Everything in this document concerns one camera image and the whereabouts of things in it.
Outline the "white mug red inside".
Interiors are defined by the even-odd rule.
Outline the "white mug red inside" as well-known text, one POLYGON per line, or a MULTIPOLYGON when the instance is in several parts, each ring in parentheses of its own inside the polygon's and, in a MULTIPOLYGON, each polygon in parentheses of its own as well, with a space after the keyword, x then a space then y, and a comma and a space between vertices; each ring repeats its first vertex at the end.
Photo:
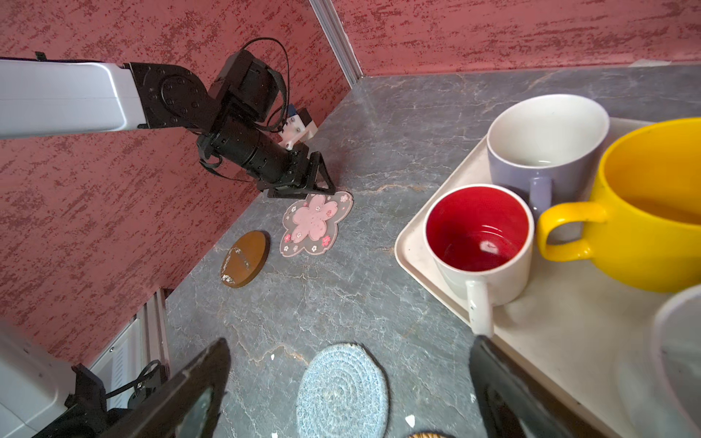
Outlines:
POLYGON ((429 209, 423 238, 432 261, 468 311, 477 336, 495 333, 494 308, 517 299, 529 283, 535 220, 509 189, 469 184, 429 209))

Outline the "brown woven rattan coaster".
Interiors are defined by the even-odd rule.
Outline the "brown woven rattan coaster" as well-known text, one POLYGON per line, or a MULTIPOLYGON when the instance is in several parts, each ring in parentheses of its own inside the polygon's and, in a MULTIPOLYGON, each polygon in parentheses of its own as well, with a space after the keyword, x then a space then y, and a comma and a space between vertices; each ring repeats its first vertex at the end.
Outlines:
POLYGON ((407 438, 451 438, 451 436, 435 433, 435 432, 421 432, 416 434, 411 434, 407 438))

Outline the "white mug purple band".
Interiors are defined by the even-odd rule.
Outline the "white mug purple band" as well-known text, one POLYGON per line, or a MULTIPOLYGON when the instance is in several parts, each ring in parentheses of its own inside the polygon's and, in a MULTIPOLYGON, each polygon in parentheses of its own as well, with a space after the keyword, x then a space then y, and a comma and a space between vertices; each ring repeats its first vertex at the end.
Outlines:
POLYGON ((604 107, 582 96, 523 100, 498 115, 487 132, 491 181, 523 198, 539 218, 579 198, 610 127, 604 107))

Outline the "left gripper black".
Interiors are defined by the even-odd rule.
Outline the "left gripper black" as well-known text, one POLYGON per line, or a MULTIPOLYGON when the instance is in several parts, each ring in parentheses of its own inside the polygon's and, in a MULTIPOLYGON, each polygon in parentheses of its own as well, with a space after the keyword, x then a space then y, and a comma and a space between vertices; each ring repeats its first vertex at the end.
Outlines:
POLYGON ((269 198, 305 199, 308 195, 335 195, 319 151, 310 154, 299 142, 291 150, 275 143, 266 134, 229 118, 219 128, 197 139, 200 164, 219 175, 217 168, 228 160, 237 164, 257 181, 257 189, 269 198))

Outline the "pink flower coaster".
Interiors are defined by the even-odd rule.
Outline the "pink flower coaster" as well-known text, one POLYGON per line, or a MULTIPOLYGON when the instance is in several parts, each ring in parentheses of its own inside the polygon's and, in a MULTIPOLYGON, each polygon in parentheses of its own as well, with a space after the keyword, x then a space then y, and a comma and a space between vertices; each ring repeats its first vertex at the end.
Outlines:
POLYGON ((283 257, 302 252, 320 256, 334 245, 339 223, 352 211, 353 196, 339 191, 335 195, 308 195, 296 201, 282 218, 285 233, 279 251, 283 257))

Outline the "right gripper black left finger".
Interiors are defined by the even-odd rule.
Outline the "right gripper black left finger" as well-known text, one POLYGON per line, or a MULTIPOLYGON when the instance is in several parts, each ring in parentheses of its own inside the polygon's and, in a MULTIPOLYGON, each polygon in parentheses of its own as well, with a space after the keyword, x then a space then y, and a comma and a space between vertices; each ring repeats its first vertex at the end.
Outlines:
POLYGON ((103 433, 105 437, 211 437, 231 369, 227 341, 217 339, 180 372, 103 433))

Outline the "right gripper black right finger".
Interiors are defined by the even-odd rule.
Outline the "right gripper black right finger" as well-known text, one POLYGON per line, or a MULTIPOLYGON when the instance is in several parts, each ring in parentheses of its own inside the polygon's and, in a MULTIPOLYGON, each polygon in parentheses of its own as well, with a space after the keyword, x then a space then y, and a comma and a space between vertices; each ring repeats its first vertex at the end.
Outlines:
POLYGON ((469 370, 489 437, 601 437, 485 336, 470 352, 469 370))

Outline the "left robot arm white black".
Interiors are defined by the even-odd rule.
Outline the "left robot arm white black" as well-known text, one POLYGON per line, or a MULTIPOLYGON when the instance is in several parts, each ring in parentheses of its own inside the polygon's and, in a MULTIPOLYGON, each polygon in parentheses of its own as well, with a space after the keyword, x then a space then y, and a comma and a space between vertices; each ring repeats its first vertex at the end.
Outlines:
MULTIPOLYGON (((271 198, 334 195, 310 131, 293 133, 288 75, 248 49, 230 56, 206 87, 188 69, 84 60, 3 58, 3 139, 184 128, 197 135, 200 164, 239 165, 271 198)), ((137 405, 109 409, 102 380, 58 360, 11 325, 1 327, 1 434, 5 437, 210 437, 217 428, 231 356, 217 339, 174 376, 151 361, 129 383, 137 405)))

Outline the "grey round coaster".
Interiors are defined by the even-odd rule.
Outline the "grey round coaster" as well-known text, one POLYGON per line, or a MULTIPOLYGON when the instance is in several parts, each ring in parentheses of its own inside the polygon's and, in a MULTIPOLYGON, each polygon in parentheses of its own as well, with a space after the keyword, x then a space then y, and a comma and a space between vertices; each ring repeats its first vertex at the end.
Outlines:
POLYGON ((385 373, 359 344, 339 343, 320 351, 299 385, 300 437, 383 437, 389 414, 385 373))

